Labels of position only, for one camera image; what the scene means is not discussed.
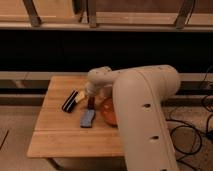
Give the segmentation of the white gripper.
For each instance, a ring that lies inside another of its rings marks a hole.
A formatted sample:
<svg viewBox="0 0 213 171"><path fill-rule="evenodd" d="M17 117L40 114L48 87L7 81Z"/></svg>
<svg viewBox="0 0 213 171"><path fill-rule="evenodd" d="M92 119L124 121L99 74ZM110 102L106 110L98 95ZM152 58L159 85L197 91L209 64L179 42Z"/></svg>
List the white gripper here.
<svg viewBox="0 0 213 171"><path fill-rule="evenodd" d="M74 109L77 102L80 102L81 100L85 99L86 95L84 91L77 92L76 90L73 90L71 95L67 98L67 100L62 105L62 110L67 113L71 113Z"/></svg>

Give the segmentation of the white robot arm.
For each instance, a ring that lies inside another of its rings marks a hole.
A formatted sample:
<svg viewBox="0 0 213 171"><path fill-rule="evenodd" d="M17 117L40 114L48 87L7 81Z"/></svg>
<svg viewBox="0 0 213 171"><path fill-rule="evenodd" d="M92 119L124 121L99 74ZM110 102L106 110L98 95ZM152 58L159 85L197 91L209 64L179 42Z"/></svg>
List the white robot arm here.
<svg viewBox="0 0 213 171"><path fill-rule="evenodd" d="M92 69L85 89L74 90L62 110L70 113L79 101L94 97L108 85L127 171L180 171L161 107L180 88L177 70L170 65Z"/></svg>

